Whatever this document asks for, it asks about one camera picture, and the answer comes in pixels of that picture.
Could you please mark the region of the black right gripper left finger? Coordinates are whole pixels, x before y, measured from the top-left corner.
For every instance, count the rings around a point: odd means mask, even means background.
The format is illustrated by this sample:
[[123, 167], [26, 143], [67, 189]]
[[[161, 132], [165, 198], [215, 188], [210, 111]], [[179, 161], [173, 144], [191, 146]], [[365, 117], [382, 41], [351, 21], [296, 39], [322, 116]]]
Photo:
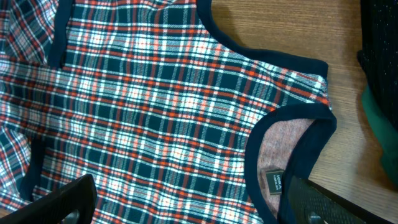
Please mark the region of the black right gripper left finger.
[[76, 213], [75, 223], [91, 223], [97, 191], [93, 176], [83, 175], [62, 188], [1, 218], [1, 224], [60, 223]]

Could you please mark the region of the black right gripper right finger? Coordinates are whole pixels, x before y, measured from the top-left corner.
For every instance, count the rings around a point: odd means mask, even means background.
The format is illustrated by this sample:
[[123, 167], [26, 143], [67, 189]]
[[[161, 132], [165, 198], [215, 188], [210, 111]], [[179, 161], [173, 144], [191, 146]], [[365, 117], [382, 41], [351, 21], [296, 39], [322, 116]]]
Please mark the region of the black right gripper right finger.
[[292, 177], [288, 197], [299, 224], [391, 224], [308, 179]]

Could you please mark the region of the plaid sleeveless dress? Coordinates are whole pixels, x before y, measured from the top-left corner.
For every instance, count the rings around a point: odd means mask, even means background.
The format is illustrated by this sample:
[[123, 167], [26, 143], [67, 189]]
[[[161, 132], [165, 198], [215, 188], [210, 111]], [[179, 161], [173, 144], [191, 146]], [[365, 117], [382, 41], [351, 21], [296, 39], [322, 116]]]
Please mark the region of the plaid sleeveless dress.
[[294, 223], [327, 73], [238, 45], [210, 1], [2, 1], [1, 208], [90, 174], [94, 223]]

